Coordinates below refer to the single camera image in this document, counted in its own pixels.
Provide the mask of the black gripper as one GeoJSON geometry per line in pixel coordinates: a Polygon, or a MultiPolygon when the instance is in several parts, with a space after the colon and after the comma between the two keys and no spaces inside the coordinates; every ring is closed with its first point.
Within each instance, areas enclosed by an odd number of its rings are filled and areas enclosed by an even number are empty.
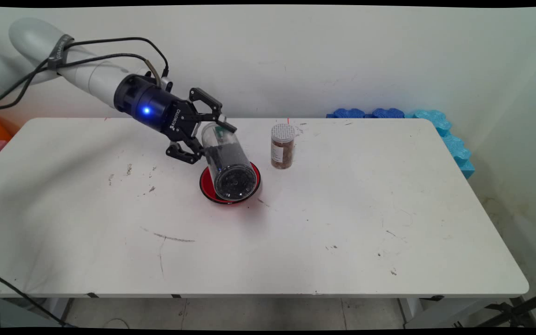
{"type": "Polygon", "coordinates": [[[141,75],[128,75],[121,81],[114,94],[114,107],[168,137],[171,142],[166,155],[190,165],[204,157],[204,148],[195,137],[199,122],[212,121],[233,134],[237,131],[222,114],[221,102],[206,91],[199,87],[190,89],[187,101],[158,87],[152,83],[151,78],[141,75]],[[193,105],[195,101],[206,104],[211,113],[196,113],[193,105]],[[192,152],[183,150],[180,141],[192,152]]]}

